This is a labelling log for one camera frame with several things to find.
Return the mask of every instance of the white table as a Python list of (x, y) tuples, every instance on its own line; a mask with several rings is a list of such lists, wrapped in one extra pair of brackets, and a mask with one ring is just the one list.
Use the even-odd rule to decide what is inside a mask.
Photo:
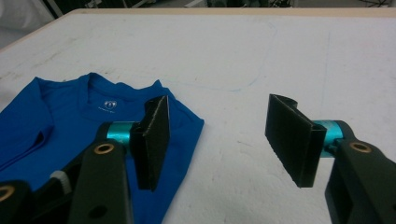
[(205, 120), (164, 223), (330, 223), (322, 159), (298, 189), (265, 136), (269, 93), (342, 119), (396, 161), (396, 10), (78, 10), (0, 51), (0, 110), (34, 76), (156, 79)]

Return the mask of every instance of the black plastic part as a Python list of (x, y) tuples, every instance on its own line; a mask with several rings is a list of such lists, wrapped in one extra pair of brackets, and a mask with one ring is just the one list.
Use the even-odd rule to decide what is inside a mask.
[(27, 223), (33, 216), (35, 203), (29, 184), (20, 181), (0, 183), (0, 222)]
[(96, 137), (95, 137), (96, 141), (102, 141), (107, 139), (107, 133), (110, 125), (111, 122), (105, 122), (99, 126), (98, 131), (96, 132)]
[(70, 205), (73, 194), (67, 194), (63, 197), (55, 198), (52, 202), (46, 203), (37, 208), (35, 216), (29, 222), (30, 224), (42, 223), (67, 223), (70, 212)]
[[(83, 155), (84, 151), (78, 154), (62, 169), (67, 175), (72, 191), (75, 189), (78, 181)], [(38, 207), (48, 207), (49, 203), (53, 203), (64, 196), (64, 189), (58, 179), (51, 178), (40, 189), (36, 190), (34, 195)]]
[(67, 223), (132, 223), (125, 149), (115, 140), (85, 150)]
[(332, 223), (396, 223), (395, 163), (336, 122), (345, 139), (338, 141), (325, 192)]
[(265, 135), (294, 183), (312, 187), (326, 129), (301, 113), (294, 100), (270, 94)]
[(157, 188), (169, 142), (168, 97), (160, 96), (146, 102), (146, 116), (131, 130), (137, 184), (140, 189)]

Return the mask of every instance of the screw hole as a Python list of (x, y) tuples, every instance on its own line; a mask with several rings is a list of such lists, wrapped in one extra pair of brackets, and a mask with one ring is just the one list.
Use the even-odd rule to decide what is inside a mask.
[(364, 152), (364, 153), (372, 152), (370, 147), (367, 147), (366, 145), (364, 145), (362, 143), (351, 143), (350, 147), (352, 147), (353, 149), (355, 149), (359, 152)]
[(107, 212), (107, 208), (104, 205), (98, 205), (91, 209), (89, 216), (90, 218), (100, 218), (103, 217)]
[(102, 144), (96, 147), (93, 151), (96, 154), (106, 154), (114, 149), (114, 145), (112, 144)]

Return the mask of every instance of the blue t-shirt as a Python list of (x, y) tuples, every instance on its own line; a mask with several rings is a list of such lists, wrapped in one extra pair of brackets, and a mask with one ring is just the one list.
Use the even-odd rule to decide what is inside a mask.
[(126, 157), (135, 223), (161, 223), (187, 173), (204, 121), (160, 81), (144, 89), (90, 73), (54, 82), (36, 77), (0, 113), (0, 181), (21, 179), (40, 188), (73, 160), (105, 121), (140, 121), (144, 103), (168, 95), (171, 137), (154, 192), (138, 189), (134, 160)]

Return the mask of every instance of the teal joint ring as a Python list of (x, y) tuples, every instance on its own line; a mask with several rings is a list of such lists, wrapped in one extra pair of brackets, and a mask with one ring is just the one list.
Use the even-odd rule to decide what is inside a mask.
[(121, 143), (129, 152), (129, 141), (131, 139), (131, 129), (134, 122), (131, 121), (116, 121), (112, 122), (108, 127), (107, 139), (114, 139)]
[(333, 154), (329, 151), (334, 151), (337, 148), (335, 140), (344, 138), (343, 131), (334, 120), (313, 120), (313, 122), (327, 129), (320, 157), (333, 157)]

